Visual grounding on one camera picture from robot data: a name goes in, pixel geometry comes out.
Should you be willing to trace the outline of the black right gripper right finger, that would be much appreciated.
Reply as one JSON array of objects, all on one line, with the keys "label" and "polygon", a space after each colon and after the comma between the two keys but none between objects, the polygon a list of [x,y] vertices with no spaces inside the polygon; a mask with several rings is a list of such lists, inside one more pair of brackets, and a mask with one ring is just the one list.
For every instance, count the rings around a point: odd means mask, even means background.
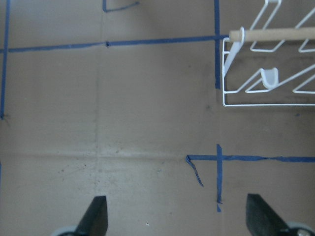
[{"label": "black right gripper right finger", "polygon": [[281,217],[259,194],[248,194],[246,201],[246,226],[252,236],[294,236]]}]

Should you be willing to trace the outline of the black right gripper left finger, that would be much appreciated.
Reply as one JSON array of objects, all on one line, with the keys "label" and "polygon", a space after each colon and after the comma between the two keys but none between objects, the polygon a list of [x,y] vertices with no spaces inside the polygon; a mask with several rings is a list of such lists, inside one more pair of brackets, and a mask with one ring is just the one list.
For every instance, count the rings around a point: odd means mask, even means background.
[{"label": "black right gripper left finger", "polygon": [[106,196],[95,196],[75,229],[76,236],[105,236],[108,229]]}]

